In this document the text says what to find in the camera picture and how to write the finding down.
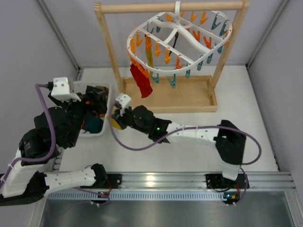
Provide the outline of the red sock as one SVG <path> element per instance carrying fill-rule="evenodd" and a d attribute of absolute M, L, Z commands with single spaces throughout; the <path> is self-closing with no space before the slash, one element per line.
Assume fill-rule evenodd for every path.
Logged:
<path fill-rule="evenodd" d="M 145 77 L 144 74 L 134 64 L 131 64 L 130 72 L 140 90 L 141 98 L 147 98 L 153 92 L 150 80 Z"/>

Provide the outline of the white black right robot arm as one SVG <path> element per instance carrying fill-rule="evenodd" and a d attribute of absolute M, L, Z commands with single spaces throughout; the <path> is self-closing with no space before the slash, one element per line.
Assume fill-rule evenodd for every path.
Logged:
<path fill-rule="evenodd" d="M 188 142 L 214 148 L 223 162 L 222 179 L 234 182 L 238 178 L 247 137 L 228 120 L 210 127 L 178 124 L 155 117 L 143 105 L 117 108 L 111 117 L 116 128 L 124 130 L 130 127 L 146 134 L 154 144 Z"/>

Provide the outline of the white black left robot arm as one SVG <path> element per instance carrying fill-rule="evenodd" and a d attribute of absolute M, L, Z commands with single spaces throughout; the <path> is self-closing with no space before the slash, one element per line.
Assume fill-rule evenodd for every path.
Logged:
<path fill-rule="evenodd" d="M 87 86 L 84 94 L 69 94 L 66 101 L 55 97 L 51 84 L 35 85 L 43 112 L 34 118 L 35 128 L 22 137 L 16 156 L 0 179 L 1 206 L 26 205 L 69 188 L 101 187 L 108 181 L 102 164 L 78 172 L 39 172 L 59 156 L 58 148 L 73 148 L 88 118 L 105 115 L 106 92 Z"/>

